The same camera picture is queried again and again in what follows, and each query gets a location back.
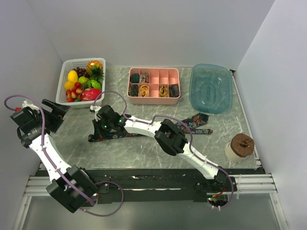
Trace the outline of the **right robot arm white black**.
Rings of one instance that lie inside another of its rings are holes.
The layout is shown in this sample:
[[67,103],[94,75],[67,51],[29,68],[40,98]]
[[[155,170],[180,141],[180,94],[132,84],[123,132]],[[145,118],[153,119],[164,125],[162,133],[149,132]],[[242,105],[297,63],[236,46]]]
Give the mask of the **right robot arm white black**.
[[206,192],[236,191],[235,179],[221,166],[202,156],[185,137],[185,131],[189,129],[185,123],[175,124],[168,117],[158,122],[141,120],[120,115],[109,105],[92,105],[90,112],[94,113],[94,133],[89,135],[89,142],[143,136],[154,138],[166,154],[180,157],[202,174],[206,179]]

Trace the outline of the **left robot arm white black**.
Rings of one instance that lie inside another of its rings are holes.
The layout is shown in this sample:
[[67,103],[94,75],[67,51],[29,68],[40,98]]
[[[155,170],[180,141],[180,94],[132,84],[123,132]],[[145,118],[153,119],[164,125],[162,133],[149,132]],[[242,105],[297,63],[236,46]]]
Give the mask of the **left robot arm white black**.
[[17,136],[21,144],[33,150],[47,169],[51,184],[47,192],[68,211],[74,213],[84,203],[94,206],[93,196],[98,192],[95,180],[86,169],[70,166],[63,159],[51,136],[61,124],[70,107],[44,99],[43,109],[35,100],[26,97],[21,107],[10,116],[17,124]]

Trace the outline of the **dark floral patterned necktie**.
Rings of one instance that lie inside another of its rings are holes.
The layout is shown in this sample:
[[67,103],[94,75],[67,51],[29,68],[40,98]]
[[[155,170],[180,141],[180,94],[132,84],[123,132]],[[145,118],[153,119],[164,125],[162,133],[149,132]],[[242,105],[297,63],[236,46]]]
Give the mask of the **dark floral patterned necktie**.
[[[208,123],[209,116],[203,113],[198,113],[195,114],[189,118],[181,120],[182,123],[187,125],[192,134],[204,134],[204,135],[209,135],[213,132],[211,129],[199,129],[199,127],[206,125]],[[117,127],[119,128],[119,138],[130,138],[130,137],[143,137],[141,134],[137,133],[128,133],[123,125],[120,125],[119,123],[117,124]],[[119,138],[97,138],[97,142],[99,141],[104,141],[104,140],[111,140],[111,139],[119,139]]]

